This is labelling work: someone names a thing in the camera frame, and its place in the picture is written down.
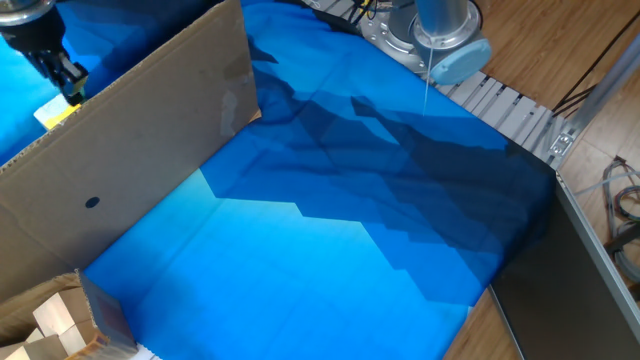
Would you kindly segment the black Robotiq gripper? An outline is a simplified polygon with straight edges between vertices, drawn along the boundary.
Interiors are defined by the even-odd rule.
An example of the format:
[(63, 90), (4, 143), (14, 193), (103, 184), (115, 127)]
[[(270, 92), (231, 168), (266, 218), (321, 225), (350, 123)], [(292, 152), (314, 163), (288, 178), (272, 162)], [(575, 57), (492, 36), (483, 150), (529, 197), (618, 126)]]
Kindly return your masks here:
[(51, 9), (25, 24), (2, 26), (1, 34), (14, 50), (31, 53), (30, 62), (36, 70), (60, 91), (69, 105), (76, 106), (83, 102), (88, 72), (65, 52), (62, 45), (65, 30), (59, 11)]

